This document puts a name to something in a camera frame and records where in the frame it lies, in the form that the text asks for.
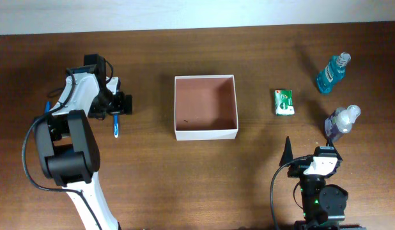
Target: box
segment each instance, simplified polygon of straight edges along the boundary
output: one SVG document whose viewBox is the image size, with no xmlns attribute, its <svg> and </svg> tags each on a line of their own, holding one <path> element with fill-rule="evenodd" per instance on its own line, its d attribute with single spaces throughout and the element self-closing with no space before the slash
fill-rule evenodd
<svg viewBox="0 0 395 230">
<path fill-rule="evenodd" d="M 174 78 L 176 140 L 234 139 L 238 116 L 233 75 Z"/>
<path fill-rule="evenodd" d="M 293 92 L 291 90 L 274 91 L 275 114 L 289 116 L 294 114 Z"/>
</svg>

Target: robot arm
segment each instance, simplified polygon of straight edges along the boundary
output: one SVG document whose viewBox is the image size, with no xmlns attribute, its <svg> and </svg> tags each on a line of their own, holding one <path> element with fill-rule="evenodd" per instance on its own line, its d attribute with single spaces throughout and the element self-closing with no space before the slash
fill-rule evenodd
<svg viewBox="0 0 395 230">
<path fill-rule="evenodd" d="M 97 54 L 84 57 L 84 66 L 72 69 L 56 112 L 35 126 L 35 141 L 44 175 L 56 185 L 81 192 L 93 214 L 78 194 L 67 192 L 86 229 L 121 229 L 109 211 L 100 183 L 100 152 L 87 117 L 104 118 L 106 114 L 132 113 L 132 96 L 119 92 L 119 78 L 106 83 L 105 59 Z M 74 89 L 65 105 L 61 104 Z M 70 138 L 70 144 L 57 145 Z"/>
</svg>

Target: white bottle cap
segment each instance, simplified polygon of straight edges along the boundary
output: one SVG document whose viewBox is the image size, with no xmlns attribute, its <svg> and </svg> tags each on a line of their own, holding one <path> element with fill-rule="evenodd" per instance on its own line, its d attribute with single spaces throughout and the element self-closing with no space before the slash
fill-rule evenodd
<svg viewBox="0 0 395 230">
<path fill-rule="evenodd" d="M 350 105 L 338 114 L 339 122 L 343 125 L 354 124 L 360 114 L 361 109 L 357 105 Z"/>
<path fill-rule="evenodd" d="M 344 67 L 351 61 L 351 55 L 349 53 L 342 53 L 338 56 L 336 64 L 339 67 Z"/>
</svg>

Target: open cardboard box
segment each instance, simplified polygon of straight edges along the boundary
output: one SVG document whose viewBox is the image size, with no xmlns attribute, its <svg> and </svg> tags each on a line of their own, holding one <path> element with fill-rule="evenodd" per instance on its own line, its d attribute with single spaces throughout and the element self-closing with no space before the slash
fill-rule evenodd
<svg viewBox="0 0 395 230">
<path fill-rule="evenodd" d="M 174 78 L 176 140 L 234 139 L 238 117 L 233 75 Z"/>
</svg>

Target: wooden table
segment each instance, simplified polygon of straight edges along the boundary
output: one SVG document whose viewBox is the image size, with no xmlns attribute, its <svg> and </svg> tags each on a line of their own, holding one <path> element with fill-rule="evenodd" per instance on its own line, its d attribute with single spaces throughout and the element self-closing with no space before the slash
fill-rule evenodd
<svg viewBox="0 0 395 230">
<path fill-rule="evenodd" d="M 134 97 L 134 114 L 90 121 L 100 182 L 123 229 L 271 228 L 269 189 L 284 140 L 295 157 L 325 144 L 321 126 L 337 107 L 362 115 L 336 143 L 344 161 L 328 180 L 349 192 L 345 224 L 395 229 L 395 22 L 0 36 L 0 229 L 84 229 L 66 194 L 31 186 L 21 145 L 65 68 L 99 53 Z M 331 55 L 349 52 L 346 77 L 329 95 L 315 86 Z M 175 75 L 234 74 L 235 140 L 178 142 Z M 274 89 L 292 89 L 295 115 L 274 114 Z M 33 138 L 27 163 L 44 178 Z M 302 220 L 296 179 L 275 184 L 280 225 Z"/>
</svg>

